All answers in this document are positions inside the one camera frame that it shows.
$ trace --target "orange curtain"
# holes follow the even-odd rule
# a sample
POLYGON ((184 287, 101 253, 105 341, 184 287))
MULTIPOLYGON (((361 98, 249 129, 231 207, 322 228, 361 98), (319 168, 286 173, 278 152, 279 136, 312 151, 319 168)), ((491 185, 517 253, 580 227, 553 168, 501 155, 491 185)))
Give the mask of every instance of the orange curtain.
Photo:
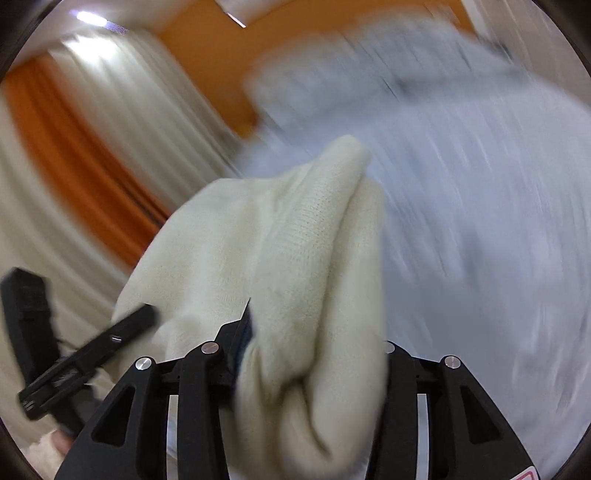
POLYGON ((49 56, 11 72, 2 86, 12 116, 55 194, 133 268, 170 213, 80 117, 57 84, 59 75, 49 56))

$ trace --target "orange wall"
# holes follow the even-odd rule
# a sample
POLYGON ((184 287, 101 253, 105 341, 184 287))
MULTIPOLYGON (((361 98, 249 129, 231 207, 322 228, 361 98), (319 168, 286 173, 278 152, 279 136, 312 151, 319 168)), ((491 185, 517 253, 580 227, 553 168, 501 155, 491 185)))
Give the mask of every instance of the orange wall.
MULTIPOLYGON (((453 8, 460 27, 473 31, 461 0, 442 3, 453 8)), ((241 28, 214 0, 196 0, 160 38, 226 123, 246 135, 256 114, 242 81, 261 55, 304 34, 347 29, 363 15, 424 5, 424 0, 293 0, 241 28)))

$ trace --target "metal screw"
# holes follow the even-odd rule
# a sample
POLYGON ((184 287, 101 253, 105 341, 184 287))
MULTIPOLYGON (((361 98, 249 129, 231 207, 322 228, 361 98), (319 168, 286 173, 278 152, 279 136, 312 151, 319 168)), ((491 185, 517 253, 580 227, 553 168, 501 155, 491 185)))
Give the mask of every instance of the metal screw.
POLYGON ((152 366, 152 359, 148 358, 147 356, 140 358, 138 361, 136 361, 135 363, 135 367, 138 370, 147 370, 148 368, 150 368, 152 366))
POLYGON ((460 359, 453 355, 445 357, 445 364, 447 367, 453 368, 454 370, 462 366, 462 362, 460 362, 460 359))
POLYGON ((204 343, 201 347, 201 351, 207 355, 211 355, 212 353, 217 352, 219 349, 220 346, 216 342, 204 343))
POLYGON ((386 344, 385 345, 386 353, 392 353, 393 351, 396 350, 396 346, 392 342, 385 340, 384 343, 386 344))

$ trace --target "white ceiling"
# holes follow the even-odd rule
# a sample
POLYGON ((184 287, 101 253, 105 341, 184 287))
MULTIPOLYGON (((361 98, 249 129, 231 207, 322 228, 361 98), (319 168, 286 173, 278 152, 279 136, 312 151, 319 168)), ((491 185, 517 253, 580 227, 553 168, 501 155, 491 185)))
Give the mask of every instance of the white ceiling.
POLYGON ((92 28, 70 13, 85 10, 123 27, 158 31, 195 0, 62 0, 33 32, 13 66, 43 52, 60 37, 92 28))

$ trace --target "red and white label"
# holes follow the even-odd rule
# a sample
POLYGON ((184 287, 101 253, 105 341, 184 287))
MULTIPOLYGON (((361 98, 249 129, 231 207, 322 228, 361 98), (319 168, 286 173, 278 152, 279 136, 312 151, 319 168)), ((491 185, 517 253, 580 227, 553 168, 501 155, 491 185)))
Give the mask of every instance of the red and white label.
POLYGON ((511 480, 540 480, 540 478, 538 477, 538 472, 535 471, 535 468, 530 466, 527 470, 514 476, 511 480))

